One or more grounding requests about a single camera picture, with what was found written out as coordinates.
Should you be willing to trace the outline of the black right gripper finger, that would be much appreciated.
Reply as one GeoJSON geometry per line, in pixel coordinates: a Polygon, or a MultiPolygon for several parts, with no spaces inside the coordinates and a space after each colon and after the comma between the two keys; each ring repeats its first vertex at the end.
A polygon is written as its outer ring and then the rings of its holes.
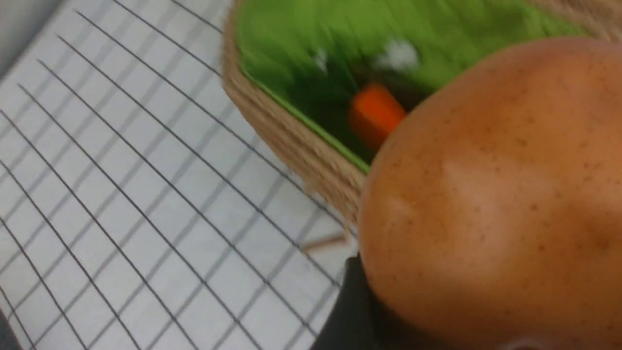
{"type": "Polygon", "coordinates": [[[311,350],[436,350],[375,298],[359,255],[345,263],[344,281],[311,350]]]}

